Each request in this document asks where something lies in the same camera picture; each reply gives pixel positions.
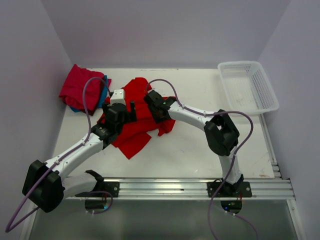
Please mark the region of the bright red t shirt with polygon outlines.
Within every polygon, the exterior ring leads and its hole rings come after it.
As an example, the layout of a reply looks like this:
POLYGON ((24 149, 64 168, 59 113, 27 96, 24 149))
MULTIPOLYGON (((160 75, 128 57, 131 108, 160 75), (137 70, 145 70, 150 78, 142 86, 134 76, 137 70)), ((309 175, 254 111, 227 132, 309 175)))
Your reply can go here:
POLYGON ((127 159, 131 159, 139 153, 152 138, 148 132, 158 130, 158 136, 168 134, 174 128, 175 120, 166 120, 156 123, 148 109, 147 103, 143 100, 145 87, 148 81, 143 77, 132 79, 123 87, 125 92, 125 102, 135 103, 137 121, 125 124, 122 133, 112 143, 118 148, 127 159))

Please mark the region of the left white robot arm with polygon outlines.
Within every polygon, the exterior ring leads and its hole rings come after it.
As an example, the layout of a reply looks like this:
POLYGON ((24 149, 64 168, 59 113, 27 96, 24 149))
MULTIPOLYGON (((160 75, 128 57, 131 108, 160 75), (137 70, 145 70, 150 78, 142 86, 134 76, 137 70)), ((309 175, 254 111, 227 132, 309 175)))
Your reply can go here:
POLYGON ((125 124, 137 121, 135 102, 102 105, 104 118, 91 126, 88 135, 60 155, 45 162, 35 160, 28 169, 22 193, 45 213, 53 211, 62 200, 78 194, 112 194, 106 191, 103 177, 93 170, 70 177, 69 174, 91 156, 116 141, 125 124))

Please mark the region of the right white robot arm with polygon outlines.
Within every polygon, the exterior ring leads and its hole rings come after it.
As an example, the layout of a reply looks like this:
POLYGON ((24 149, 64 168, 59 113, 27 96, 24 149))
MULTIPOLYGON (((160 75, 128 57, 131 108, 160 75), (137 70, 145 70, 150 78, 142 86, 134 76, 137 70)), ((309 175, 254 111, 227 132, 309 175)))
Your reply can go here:
POLYGON ((240 133, 228 114, 221 109, 219 115, 209 116, 199 109, 181 106, 175 97, 165 99, 155 90, 147 93, 143 100, 156 123, 176 120, 203 131, 208 147, 218 155, 221 164, 225 183, 219 192, 231 196, 239 191, 244 179, 236 155, 240 133))

